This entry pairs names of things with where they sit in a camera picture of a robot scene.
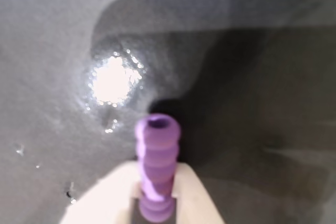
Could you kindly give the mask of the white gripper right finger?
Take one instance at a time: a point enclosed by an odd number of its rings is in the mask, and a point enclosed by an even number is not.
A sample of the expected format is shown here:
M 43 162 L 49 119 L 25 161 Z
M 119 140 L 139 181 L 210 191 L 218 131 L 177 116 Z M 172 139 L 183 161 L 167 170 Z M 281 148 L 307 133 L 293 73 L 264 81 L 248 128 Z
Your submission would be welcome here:
M 188 164 L 177 165 L 172 195 L 176 198 L 176 223 L 225 223 L 200 178 Z

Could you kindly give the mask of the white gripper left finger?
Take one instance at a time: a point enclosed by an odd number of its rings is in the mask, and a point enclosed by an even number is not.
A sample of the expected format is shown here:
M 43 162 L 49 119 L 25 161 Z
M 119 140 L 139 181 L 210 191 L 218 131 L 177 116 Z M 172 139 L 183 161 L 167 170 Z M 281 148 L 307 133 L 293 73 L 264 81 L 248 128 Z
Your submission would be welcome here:
M 122 163 L 69 206 L 60 222 L 130 223 L 139 182 L 137 162 Z

